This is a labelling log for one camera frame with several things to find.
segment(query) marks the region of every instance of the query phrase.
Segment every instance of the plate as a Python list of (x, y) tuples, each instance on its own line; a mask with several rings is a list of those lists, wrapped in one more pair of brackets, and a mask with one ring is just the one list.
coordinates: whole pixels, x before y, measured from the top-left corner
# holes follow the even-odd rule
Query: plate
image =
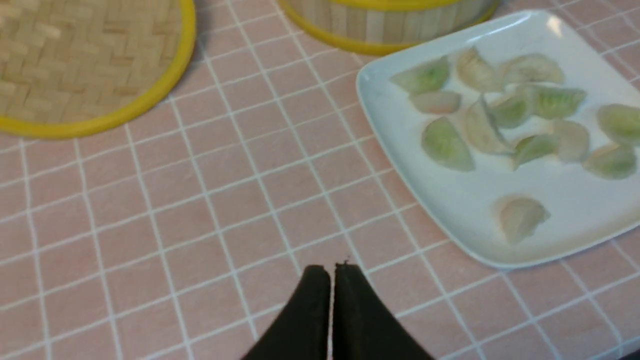
[[(464, 174), (442, 168), (424, 154), (420, 134), (437, 116), (414, 110), (389, 77), (446, 54), (451, 54), (454, 69), (456, 53), (472, 45), (494, 66), (528, 53), (557, 61), (566, 74), (564, 87), (588, 92), (578, 114), (567, 120), (589, 129), (591, 150), (609, 143), (596, 122), (600, 106), (640, 104), (640, 94), (629, 82), (569, 25), (544, 11), (514, 13), (369, 63), (356, 81), (364, 112), (407, 187), (450, 239), (487, 265), (519, 268), (576, 253), (640, 225), (640, 174), (622, 181), (601, 180), (580, 164), (565, 165), (552, 156), (513, 172), (508, 158), (476, 151), (476, 171)], [(463, 95), (461, 110), (450, 116), (461, 130), (462, 116), (479, 93), (463, 86), (455, 71), (445, 89)], [(488, 94), (487, 100), (501, 96)], [(550, 122), (535, 118), (503, 133), (517, 142), (550, 129)], [(509, 246), (497, 212), (505, 199), (515, 195), (539, 200), (551, 218), (532, 237)]]

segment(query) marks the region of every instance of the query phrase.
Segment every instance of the woven bamboo lid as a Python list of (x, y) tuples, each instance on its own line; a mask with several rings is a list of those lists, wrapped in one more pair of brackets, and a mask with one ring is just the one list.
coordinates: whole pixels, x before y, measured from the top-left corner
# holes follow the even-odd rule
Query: woven bamboo lid
[[(57, 134), (12, 132), (80, 136), (146, 111), (188, 64), (194, 13), (191, 0), (0, 0), (0, 130), (20, 122), (58, 126)], [(170, 81), (160, 81), (169, 72)], [(162, 94), (120, 114), (128, 119), (114, 117), (150, 92)], [(96, 120), (101, 126), (88, 131), (83, 123)], [(63, 134), (60, 126), (76, 131)]]

